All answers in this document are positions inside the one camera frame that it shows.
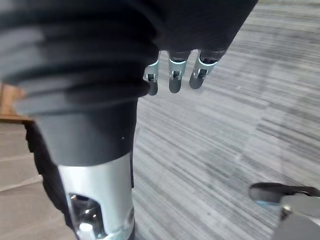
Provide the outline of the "right robot hand black cloth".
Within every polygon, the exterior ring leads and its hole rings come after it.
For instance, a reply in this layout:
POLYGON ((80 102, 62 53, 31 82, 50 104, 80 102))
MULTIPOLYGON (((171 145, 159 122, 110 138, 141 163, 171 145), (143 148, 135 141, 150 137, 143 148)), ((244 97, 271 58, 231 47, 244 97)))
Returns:
POLYGON ((3 0, 0 80, 24 91, 16 111, 43 187, 78 240, 132 240, 133 146, 140 97, 199 89, 254 0, 3 0))

